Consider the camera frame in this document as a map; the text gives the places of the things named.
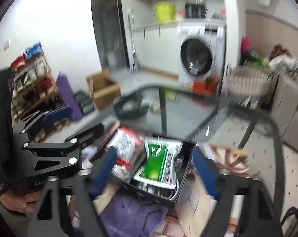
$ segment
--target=washing machine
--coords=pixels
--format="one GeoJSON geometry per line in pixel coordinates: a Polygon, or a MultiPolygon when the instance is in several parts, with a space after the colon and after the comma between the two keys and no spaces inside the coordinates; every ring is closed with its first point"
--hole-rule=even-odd
{"type": "Polygon", "coordinates": [[[179,82],[204,81],[206,77],[224,75],[225,22],[181,22],[177,30],[182,64],[179,82]]]}

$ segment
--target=doorway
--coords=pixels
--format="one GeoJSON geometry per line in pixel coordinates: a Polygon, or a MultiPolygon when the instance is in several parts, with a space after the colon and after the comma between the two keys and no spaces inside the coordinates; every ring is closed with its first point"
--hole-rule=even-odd
{"type": "Polygon", "coordinates": [[[121,0],[91,0],[91,9],[102,69],[129,68],[121,0]]]}

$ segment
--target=washing machine door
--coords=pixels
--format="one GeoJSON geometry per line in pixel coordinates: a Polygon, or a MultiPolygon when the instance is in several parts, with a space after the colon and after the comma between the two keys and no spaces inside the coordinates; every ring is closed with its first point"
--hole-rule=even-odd
{"type": "Polygon", "coordinates": [[[194,76],[206,74],[213,63],[209,46],[198,38],[190,38],[183,42],[181,59],[187,72],[194,76]]]}

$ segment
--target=yellow bucket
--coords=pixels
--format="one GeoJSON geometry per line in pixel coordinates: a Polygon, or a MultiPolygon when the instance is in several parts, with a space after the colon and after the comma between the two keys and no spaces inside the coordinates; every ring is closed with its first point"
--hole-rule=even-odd
{"type": "Polygon", "coordinates": [[[158,2],[155,6],[156,18],[158,23],[172,21],[175,14],[175,6],[173,3],[158,2]]]}

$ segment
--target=red and white package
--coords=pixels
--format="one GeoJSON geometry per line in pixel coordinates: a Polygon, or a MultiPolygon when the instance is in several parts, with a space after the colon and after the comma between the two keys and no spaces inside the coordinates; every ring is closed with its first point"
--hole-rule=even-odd
{"type": "Polygon", "coordinates": [[[117,164],[130,168],[134,153],[142,143],[142,139],[134,131],[122,126],[117,129],[106,147],[115,147],[117,150],[117,164]]]}

